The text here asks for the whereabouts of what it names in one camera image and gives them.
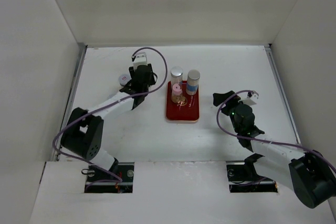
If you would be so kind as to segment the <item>short jar white lid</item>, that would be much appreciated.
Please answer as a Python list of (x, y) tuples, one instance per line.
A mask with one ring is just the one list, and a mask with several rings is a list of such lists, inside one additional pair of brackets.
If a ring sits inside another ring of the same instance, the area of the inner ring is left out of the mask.
[(118, 82), (122, 87), (124, 87), (130, 80), (131, 77), (129, 74), (122, 74), (118, 77)]

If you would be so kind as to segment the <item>pink cap bottle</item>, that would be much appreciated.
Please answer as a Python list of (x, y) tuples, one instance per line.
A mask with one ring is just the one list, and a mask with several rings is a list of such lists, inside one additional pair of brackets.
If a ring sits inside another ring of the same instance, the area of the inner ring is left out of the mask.
[(172, 102), (179, 104), (182, 101), (183, 98), (183, 90), (179, 83), (175, 83), (171, 86), (172, 94), (171, 94), (171, 100)]

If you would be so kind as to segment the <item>tall jar blue label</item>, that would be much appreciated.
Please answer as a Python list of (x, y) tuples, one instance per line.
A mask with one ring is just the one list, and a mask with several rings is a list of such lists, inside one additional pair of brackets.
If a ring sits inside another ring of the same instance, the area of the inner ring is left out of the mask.
[(196, 69), (192, 69), (187, 75), (186, 93), (188, 95), (195, 95), (198, 91), (200, 72)]
[(183, 82), (183, 69), (179, 66), (171, 69), (171, 85), (182, 84)]

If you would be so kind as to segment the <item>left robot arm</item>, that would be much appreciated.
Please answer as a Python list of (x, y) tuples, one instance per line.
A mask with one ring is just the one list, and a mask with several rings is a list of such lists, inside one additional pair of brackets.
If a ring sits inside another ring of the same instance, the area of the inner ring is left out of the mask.
[(108, 104), (115, 102), (116, 105), (89, 115), (77, 122), (65, 130), (60, 140), (61, 147), (99, 166), (101, 177), (109, 182), (116, 179), (118, 175), (117, 167), (119, 161), (102, 148), (104, 120), (107, 118), (115, 119), (120, 114), (138, 107), (147, 96), (149, 87), (156, 83), (155, 78), (157, 76), (153, 72), (150, 63), (139, 65), (136, 68), (130, 67), (129, 72), (131, 80), (119, 92), (90, 110), (75, 108), (70, 115), (68, 124)]

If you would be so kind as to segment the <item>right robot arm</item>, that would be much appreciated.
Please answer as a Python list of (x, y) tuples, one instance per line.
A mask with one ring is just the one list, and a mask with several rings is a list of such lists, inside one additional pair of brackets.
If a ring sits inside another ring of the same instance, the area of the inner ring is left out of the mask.
[(244, 175), (251, 180), (272, 179), (291, 189), (308, 208), (315, 208), (335, 197), (335, 167), (319, 152), (298, 144), (268, 139), (255, 124), (252, 106), (259, 94), (246, 90), (240, 92), (213, 93), (213, 105), (230, 118), (240, 145), (252, 152), (244, 161)]

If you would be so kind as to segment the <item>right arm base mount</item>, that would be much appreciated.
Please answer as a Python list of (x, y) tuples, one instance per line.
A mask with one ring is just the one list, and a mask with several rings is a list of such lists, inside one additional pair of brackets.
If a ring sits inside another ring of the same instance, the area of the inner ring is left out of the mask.
[(277, 183), (267, 177), (259, 176), (254, 164), (262, 156), (253, 154), (244, 161), (226, 163), (229, 191), (231, 193), (277, 193)]

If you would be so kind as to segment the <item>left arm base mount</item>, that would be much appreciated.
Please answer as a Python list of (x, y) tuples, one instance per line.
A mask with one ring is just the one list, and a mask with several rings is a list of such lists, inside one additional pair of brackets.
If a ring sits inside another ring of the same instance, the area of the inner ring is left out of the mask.
[(115, 177), (90, 165), (82, 169), (86, 176), (84, 193), (87, 194), (130, 194), (133, 193), (135, 163), (120, 163), (115, 174), (122, 179), (119, 182)]

